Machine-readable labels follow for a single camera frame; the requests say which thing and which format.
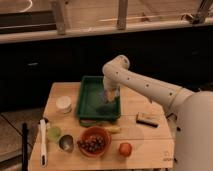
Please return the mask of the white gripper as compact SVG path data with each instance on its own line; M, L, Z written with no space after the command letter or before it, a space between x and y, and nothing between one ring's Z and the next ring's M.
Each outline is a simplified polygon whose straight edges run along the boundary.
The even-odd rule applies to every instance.
M104 90L103 90L103 101L105 103L108 103L109 100L109 91L113 91L113 98L112 101L115 101L117 98L120 97L120 89L119 89L119 84L107 77L103 78L103 85L104 85Z

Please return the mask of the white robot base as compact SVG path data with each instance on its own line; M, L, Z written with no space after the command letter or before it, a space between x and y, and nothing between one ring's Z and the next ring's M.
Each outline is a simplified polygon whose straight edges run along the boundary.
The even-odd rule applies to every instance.
M180 106L173 171L213 171L213 92L194 93Z

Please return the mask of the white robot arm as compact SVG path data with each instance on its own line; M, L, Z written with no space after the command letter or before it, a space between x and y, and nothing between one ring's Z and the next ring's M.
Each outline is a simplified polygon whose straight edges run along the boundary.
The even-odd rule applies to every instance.
M102 67L105 101L113 101L116 91L124 85L160 104L166 111L177 113L180 105L193 94L193 91L181 86L134 73L129 67L130 62L125 55L118 55Z

